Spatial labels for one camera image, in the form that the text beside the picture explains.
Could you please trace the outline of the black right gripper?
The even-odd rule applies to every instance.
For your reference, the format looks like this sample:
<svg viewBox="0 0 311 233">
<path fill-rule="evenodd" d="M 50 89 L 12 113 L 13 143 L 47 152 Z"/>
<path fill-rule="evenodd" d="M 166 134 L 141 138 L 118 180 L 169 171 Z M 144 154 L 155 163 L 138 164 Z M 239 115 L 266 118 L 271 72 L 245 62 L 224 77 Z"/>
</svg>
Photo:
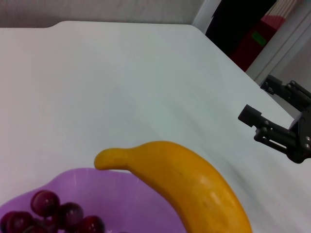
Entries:
<svg viewBox="0 0 311 233">
<path fill-rule="evenodd" d="M 279 152 L 292 156 L 297 164 L 311 157 L 311 93 L 295 81 L 287 84 L 268 75 L 260 88 L 277 95 L 295 109 L 302 111 L 291 124 L 291 130 L 281 127 L 261 115 L 261 112 L 245 105 L 238 119 L 249 127 L 256 127 L 254 140 Z"/>
</svg>

